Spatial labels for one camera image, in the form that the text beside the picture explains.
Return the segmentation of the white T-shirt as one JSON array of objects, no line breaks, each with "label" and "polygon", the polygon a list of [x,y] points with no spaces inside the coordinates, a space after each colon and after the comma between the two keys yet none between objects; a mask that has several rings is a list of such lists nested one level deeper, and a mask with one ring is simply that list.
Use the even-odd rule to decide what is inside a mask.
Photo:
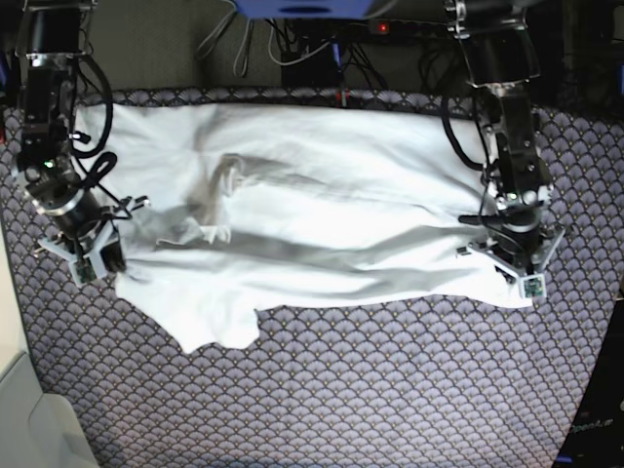
[{"label": "white T-shirt", "polygon": [[403,112],[213,103],[116,105],[105,186],[145,196],[119,225],[116,294],[185,353],[242,349],[256,315],[427,295],[528,305],[481,240],[479,176],[441,123]]}]

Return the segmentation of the patterned purple table cloth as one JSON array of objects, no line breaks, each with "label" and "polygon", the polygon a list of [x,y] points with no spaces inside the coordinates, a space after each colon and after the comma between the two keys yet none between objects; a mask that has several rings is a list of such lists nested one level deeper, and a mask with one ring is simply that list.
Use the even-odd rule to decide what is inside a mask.
[{"label": "patterned purple table cloth", "polygon": [[536,309],[429,297],[259,316],[245,350],[192,354],[34,254],[52,226],[1,175],[2,237],[42,388],[103,467],[555,467],[623,271],[623,126],[543,108],[572,225]]}]

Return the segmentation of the black case OpenArm label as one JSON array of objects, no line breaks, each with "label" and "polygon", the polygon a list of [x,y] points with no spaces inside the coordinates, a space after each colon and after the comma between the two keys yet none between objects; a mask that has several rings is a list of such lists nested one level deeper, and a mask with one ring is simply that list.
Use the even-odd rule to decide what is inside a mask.
[{"label": "black case OpenArm label", "polygon": [[553,465],[623,465],[622,300],[616,302],[593,374]]}]

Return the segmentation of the red table clamp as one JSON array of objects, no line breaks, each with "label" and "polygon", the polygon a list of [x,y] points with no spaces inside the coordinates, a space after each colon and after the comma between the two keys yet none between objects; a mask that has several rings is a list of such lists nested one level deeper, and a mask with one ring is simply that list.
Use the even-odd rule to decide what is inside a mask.
[{"label": "red table clamp", "polygon": [[339,93],[336,95],[338,100],[339,100],[339,105],[341,108],[347,108],[348,107],[348,93],[346,90],[340,90]]}]

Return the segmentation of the black power strip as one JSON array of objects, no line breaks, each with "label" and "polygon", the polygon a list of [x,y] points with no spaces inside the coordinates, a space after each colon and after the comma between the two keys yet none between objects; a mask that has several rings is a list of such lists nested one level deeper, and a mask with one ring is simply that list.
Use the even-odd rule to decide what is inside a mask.
[{"label": "black power strip", "polygon": [[393,37],[444,37],[447,26],[441,22],[402,19],[370,19],[369,31],[373,35]]}]

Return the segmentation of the black box behind table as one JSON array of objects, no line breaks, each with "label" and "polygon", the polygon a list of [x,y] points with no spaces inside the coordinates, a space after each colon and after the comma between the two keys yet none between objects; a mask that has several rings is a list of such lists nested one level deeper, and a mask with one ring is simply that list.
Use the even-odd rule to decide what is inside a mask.
[{"label": "black box behind table", "polygon": [[285,88],[338,88],[344,82],[342,51],[336,41],[317,36],[299,36],[281,53],[280,61],[294,64],[281,67]]}]

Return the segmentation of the blue box overhead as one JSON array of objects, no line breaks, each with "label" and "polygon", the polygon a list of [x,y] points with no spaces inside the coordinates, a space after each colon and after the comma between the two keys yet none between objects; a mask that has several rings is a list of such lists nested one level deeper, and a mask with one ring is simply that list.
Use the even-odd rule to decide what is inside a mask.
[{"label": "blue box overhead", "polygon": [[362,19],[370,0],[236,0],[249,19]]}]

